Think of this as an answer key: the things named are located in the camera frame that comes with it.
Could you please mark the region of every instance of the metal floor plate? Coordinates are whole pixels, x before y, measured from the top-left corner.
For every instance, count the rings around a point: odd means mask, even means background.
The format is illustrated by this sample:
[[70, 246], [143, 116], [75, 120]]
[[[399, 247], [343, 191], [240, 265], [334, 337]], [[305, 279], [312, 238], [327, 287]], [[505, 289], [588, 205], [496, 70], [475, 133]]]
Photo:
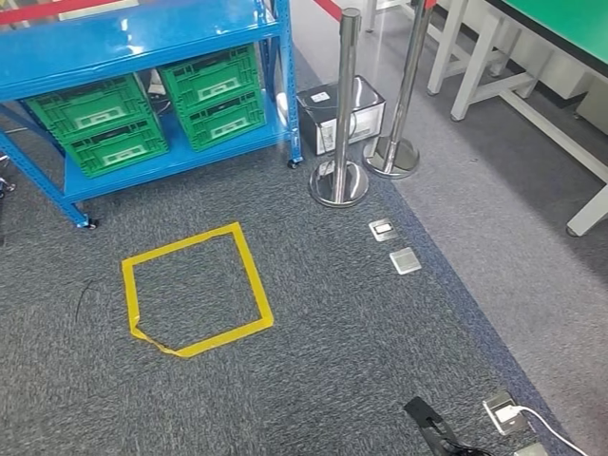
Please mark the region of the metal floor plate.
[[396, 238], [398, 236], [395, 227], [391, 223], [388, 218], [382, 218], [382, 220], [373, 221], [369, 225], [370, 230], [376, 240], [382, 242], [383, 240], [388, 240]]
[[414, 271], [422, 269], [422, 266], [416, 257], [413, 250], [410, 247], [393, 252], [391, 254], [391, 261], [395, 266], [400, 276], [404, 276]]

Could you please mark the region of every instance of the stanchion post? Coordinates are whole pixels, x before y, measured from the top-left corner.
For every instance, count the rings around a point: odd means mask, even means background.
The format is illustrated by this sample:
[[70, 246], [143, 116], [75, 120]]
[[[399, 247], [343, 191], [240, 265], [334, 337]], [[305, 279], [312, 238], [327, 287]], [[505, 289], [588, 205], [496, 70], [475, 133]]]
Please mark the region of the stanchion post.
[[433, 10], [433, 0], [413, 0], [415, 5], [413, 26], [407, 46], [403, 81], [398, 95], [389, 136], [381, 136], [364, 152], [364, 163], [370, 171], [388, 179], [402, 179], [410, 176], [420, 162], [419, 152], [411, 142], [401, 138], [407, 118], [410, 101], [412, 99], [413, 81], [418, 69], [418, 61], [427, 35], [428, 23]]
[[367, 193], [369, 180], [362, 167], [348, 161], [357, 43], [361, 31], [361, 11], [347, 8], [340, 19], [340, 66], [338, 81], [338, 119], [336, 153], [333, 160], [321, 163], [311, 175], [311, 194], [330, 207], [349, 207]]

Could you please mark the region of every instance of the white cable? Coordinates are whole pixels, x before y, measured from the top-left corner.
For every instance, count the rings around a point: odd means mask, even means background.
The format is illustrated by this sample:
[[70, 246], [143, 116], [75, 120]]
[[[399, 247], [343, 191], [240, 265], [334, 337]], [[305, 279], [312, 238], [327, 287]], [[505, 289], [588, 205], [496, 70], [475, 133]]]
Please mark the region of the white cable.
[[539, 415], [536, 410], [533, 410], [532, 408], [528, 408], [528, 407], [523, 407], [523, 406], [511, 406], [511, 407], [514, 412], [515, 412], [515, 414], [519, 413], [520, 411], [527, 411], [528, 413], [532, 413], [533, 415], [534, 415], [536, 418], [538, 418], [541, 423], [545, 425], [545, 428], [549, 429], [553, 435], [557, 437], [561, 442], [563, 442], [563, 443], [567, 445], [568, 447], [570, 447], [570, 448], [573, 449], [574, 451], [576, 451], [577, 453], [581, 454], [582, 456], [588, 456], [587, 453], [584, 452], [582, 449], [581, 449], [581, 448], [579, 448], [579, 447], [578, 447], [578, 446], [576, 446], [576, 445], [575, 445], [575, 444], [573, 444], [572, 442], [569, 442], [568, 440], [567, 440], [567, 439], [557, 434], [552, 427], [549, 426], [548, 423], [545, 421], [545, 419], [542, 418], [542, 416]]

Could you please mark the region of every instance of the gray floor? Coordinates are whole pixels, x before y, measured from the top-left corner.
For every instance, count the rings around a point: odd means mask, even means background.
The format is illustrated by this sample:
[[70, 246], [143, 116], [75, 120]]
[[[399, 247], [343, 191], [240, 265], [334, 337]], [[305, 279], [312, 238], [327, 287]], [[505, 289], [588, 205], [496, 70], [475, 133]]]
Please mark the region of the gray floor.
[[[337, 25], [312, 2], [293, 9], [299, 18], [296, 44], [321, 79], [335, 79]], [[312, 22], [324, 27], [310, 36], [306, 26]], [[379, 16], [378, 27], [362, 34], [358, 67], [394, 106], [410, 23], [394, 9]], [[499, 100], [450, 122], [460, 78], [428, 97], [435, 51], [427, 40], [406, 128], [422, 150], [422, 166], [398, 189], [564, 428], [591, 454], [603, 454], [608, 446], [608, 223], [579, 239], [564, 233], [600, 183]], [[536, 93], [531, 102], [606, 157], [606, 137], [575, 121], [571, 109]]]
[[[20, 143], [60, 174], [48, 145]], [[306, 191], [316, 162], [291, 171], [271, 148], [94, 199], [85, 204], [103, 220], [94, 232], [14, 173], [19, 188], [0, 219], [0, 454], [428, 454], [400, 411], [416, 394], [497, 456], [534, 441], [500, 437], [485, 414], [481, 401], [505, 384], [459, 318], [475, 310], [434, 272], [442, 259], [431, 241], [403, 230], [417, 220], [376, 180], [354, 209], [318, 205]], [[387, 216], [401, 236], [379, 244], [367, 223]], [[128, 333], [121, 259], [234, 220], [274, 327], [190, 360]], [[388, 253], [407, 245], [423, 269], [397, 275]], [[254, 315], [226, 239], [135, 274], [141, 327], [164, 343]]]

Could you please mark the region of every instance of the yellow tape square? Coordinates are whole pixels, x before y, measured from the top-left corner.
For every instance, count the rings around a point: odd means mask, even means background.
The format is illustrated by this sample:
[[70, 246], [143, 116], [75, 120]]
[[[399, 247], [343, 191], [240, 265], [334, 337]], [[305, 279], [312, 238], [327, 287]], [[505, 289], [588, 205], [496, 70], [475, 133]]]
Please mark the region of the yellow tape square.
[[[259, 319], [239, 326], [233, 330], [221, 332], [213, 337], [201, 340], [192, 345], [178, 350], [173, 350], [169, 347], [159, 344], [158, 342], [156, 342], [155, 340], [142, 332], [137, 327], [140, 314], [139, 304], [137, 304], [137, 289], [135, 283], [135, 275], [134, 274], [134, 266], [143, 263], [145, 261], [149, 261], [151, 259], [161, 257], [163, 255], [170, 254], [171, 252], [176, 252], [177, 250], [185, 249], [186, 247], [204, 242], [205, 240], [226, 235], [232, 235], [234, 238], [235, 243], [237, 244], [239, 255], [241, 256], [241, 259], [242, 259], [243, 265], [245, 268], [245, 273], [247, 274], [247, 278], [249, 278], [251, 289], [253, 292], [253, 299], [255, 299], [255, 303], [257, 305], [258, 311], [259, 311]], [[247, 246], [245, 236], [243, 235], [241, 225], [237, 221], [229, 225], [207, 231], [207, 233], [178, 240], [177, 242], [158, 247], [157, 249], [150, 250], [143, 254], [131, 256], [123, 260], [122, 268], [127, 299], [127, 311], [129, 319], [129, 331], [138, 339], [150, 342], [163, 353], [174, 354], [182, 358], [189, 358], [191, 356], [195, 356], [195, 354], [214, 349], [216, 347], [228, 344], [229, 342], [233, 342], [235, 340], [246, 337], [247, 335], [258, 333], [262, 330], [269, 328], [275, 322], [272, 312], [270, 310], [270, 306], [268, 304], [268, 300], [266, 299], [266, 294], [264, 293], [264, 288], [262, 286], [262, 281], [259, 279], [259, 275], [255, 268], [253, 257], [249, 250], [249, 246]]]

